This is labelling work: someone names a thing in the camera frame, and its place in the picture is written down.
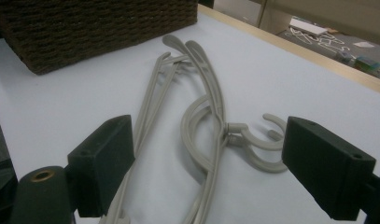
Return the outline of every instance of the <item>background table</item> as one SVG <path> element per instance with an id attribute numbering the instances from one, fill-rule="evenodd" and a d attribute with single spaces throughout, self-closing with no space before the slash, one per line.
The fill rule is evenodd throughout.
<path id="1" fill-rule="evenodd" d="M 276 129 L 262 119 L 265 112 L 313 120 L 377 158 L 374 172 L 380 175 L 380 83 L 337 76 L 331 71 L 336 66 L 320 66 L 324 59 L 314 64 L 302 58 L 318 57 L 312 53 L 300 52 L 299 57 L 287 52 L 296 48 L 290 44 L 281 49 L 268 43 L 285 43 L 273 41 L 275 36 L 258 33 L 257 38 L 204 13 L 197 24 L 174 35 L 204 47 L 225 96 L 227 121 L 247 123 L 251 132 L 264 136 Z M 155 38 L 38 77 L 0 40 L 0 122 L 18 178 L 39 167 L 65 166 L 66 155 L 107 119 L 130 114 L 134 124 L 155 60 L 166 51 L 179 55 Z M 202 94 L 197 75 L 182 71 L 176 76 L 134 167 L 124 204 L 132 223 L 180 223 L 189 211 L 204 177 L 181 142 L 179 124 Z M 198 136 L 205 148 L 211 146 L 207 124 L 200 133 L 209 135 Z M 358 223 L 363 220 L 361 214 Z M 242 149 L 227 147 L 207 223 L 335 221 L 290 172 L 265 174 L 249 165 Z"/>

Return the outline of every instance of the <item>white table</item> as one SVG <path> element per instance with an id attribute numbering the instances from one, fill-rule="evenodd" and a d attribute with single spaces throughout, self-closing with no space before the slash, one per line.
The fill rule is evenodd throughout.
<path id="1" fill-rule="evenodd" d="M 203 14 L 174 35 L 204 47 L 219 77 L 227 121 L 247 123 L 264 136 L 276 128 L 262 119 L 265 112 L 313 120 L 377 158 L 374 172 L 380 175 L 380 93 Z M 65 166 L 66 155 L 107 119 L 130 114 L 134 124 L 155 60 L 166 51 L 178 55 L 159 37 L 38 77 L 0 40 L 0 122 L 18 178 L 43 166 Z M 185 74 L 168 91 L 125 200 L 133 224 L 180 223 L 189 211 L 204 177 L 181 142 L 179 123 L 203 93 L 199 77 Z M 209 136 L 200 134 L 199 145 L 211 146 Z M 363 220 L 361 213 L 358 223 Z M 242 149 L 227 147 L 207 223 L 335 221 L 290 172 L 262 173 Z"/>

